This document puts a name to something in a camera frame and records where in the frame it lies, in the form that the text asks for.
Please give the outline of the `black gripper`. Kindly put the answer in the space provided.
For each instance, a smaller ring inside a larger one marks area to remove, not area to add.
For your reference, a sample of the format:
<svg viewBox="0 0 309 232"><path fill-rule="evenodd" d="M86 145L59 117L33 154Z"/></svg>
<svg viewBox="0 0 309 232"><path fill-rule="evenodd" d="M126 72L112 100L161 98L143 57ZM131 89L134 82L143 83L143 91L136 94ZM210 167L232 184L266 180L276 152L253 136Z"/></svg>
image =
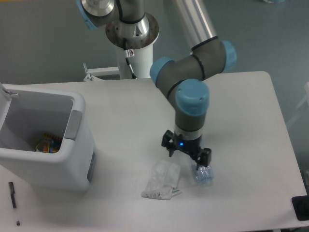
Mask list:
<svg viewBox="0 0 309 232"><path fill-rule="evenodd" d="M196 162L196 171L198 171L200 166L209 166L212 153L210 148L201 148L201 140L202 136L194 140L186 140L181 134L176 135L167 130L162 137L161 146L167 149L169 157L172 157L176 150L189 155Z"/></svg>

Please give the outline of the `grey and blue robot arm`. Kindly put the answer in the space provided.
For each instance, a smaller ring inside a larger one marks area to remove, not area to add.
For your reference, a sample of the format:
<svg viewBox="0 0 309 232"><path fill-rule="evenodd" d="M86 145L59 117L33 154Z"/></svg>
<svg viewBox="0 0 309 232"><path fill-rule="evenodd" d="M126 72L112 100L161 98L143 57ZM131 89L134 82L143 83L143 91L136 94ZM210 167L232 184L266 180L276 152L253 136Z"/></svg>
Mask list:
<svg viewBox="0 0 309 232"><path fill-rule="evenodd" d="M152 49L159 35L157 20L145 11L142 0L78 0L80 14L89 29L105 27L115 46L122 79L150 77L175 110L175 128L166 131L162 146L169 154L179 150L207 167L211 150L201 145L209 106L205 80L235 65L233 45L221 41L201 0L175 0L173 6L191 48L189 56L173 61L153 61Z"/></svg>

